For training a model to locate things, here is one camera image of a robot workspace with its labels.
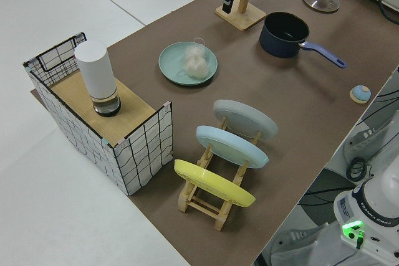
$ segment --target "wire basket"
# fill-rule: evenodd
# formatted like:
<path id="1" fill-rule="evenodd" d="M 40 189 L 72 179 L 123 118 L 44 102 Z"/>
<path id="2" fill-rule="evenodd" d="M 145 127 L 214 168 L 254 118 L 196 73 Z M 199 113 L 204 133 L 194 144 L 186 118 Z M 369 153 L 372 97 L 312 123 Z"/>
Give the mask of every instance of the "wire basket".
<path id="1" fill-rule="evenodd" d="M 24 62 L 24 67 L 68 140 L 130 196 L 173 159 L 172 104 L 166 102 L 112 146 L 51 89 L 79 69 L 74 49 L 85 40 L 81 32 Z"/>

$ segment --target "saucepan handle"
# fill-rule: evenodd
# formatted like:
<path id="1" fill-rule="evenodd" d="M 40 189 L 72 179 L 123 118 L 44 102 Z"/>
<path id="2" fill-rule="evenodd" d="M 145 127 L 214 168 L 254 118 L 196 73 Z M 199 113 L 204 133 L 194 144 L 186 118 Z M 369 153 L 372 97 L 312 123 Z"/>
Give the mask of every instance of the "saucepan handle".
<path id="1" fill-rule="evenodd" d="M 344 69 L 347 67 L 346 62 L 344 62 L 342 59 L 337 57 L 335 54 L 331 53 L 326 48 L 324 48 L 318 44 L 305 41 L 303 43 L 300 43 L 299 47 L 301 47 L 301 49 L 303 49 L 303 50 L 313 50 L 313 51 L 318 52 L 319 54 L 323 55 L 326 59 L 328 59 L 333 64 L 340 67 L 341 69 Z"/>

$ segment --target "light blue plate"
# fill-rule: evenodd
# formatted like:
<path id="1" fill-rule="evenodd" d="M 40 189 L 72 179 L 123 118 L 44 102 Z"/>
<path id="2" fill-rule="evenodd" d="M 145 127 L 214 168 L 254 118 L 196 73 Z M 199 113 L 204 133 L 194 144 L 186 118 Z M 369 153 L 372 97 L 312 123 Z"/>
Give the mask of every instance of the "light blue plate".
<path id="1" fill-rule="evenodd" d="M 232 163 L 242 166 L 248 161 L 248 168 L 262 168 L 269 162 L 269 158 L 261 149 L 228 131 L 210 126 L 199 126 L 196 135 L 204 148 L 211 145 L 212 153 Z"/>
<path id="2" fill-rule="evenodd" d="M 215 74 L 218 68 L 218 61 L 213 52 L 207 47 L 205 47 L 205 61 L 209 67 L 209 74 L 207 77 L 202 79 L 190 77 L 183 70 L 186 48 L 195 44 L 194 42 L 179 42 L 163 49 L 158 63 L 162 74 L 167 79 L 181 85 L 197 85 L 209 80 Z"/>
<path id="3" fill-rule="evenodd" d="M 254 138 L 259 132 L 261 139 L 271 139 L 279 131 L 276 123 L 263 112 L 246 104 L 232 100 L 217 100 L 213 111 L 219 121 L 225 116 L 227 127 L 239 134 Z"/>

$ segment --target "white robot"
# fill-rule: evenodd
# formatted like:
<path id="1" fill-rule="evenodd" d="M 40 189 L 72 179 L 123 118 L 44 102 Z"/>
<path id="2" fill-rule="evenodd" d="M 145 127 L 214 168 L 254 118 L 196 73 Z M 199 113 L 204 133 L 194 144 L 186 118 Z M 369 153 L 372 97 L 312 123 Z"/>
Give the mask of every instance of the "white robot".
<path id="1" fill-rule="evenodd" d="M 341 239 L 384 265 L 399 265 L 399 156 L 383 173 L 340 193 Z"/>

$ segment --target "small round button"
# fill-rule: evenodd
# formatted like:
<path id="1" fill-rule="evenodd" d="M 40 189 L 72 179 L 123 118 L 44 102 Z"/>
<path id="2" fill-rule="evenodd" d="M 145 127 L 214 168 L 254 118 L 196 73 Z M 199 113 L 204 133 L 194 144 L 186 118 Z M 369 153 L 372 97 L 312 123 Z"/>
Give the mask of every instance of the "small round button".
<path id="1" fill-rule="evenodd" d="M 349 96 L 356 103 L 364 104 L 369 101 L 372 93 L 368 87 L 364 85 L 357 85 L 356 87 L 351 89 Z"/>

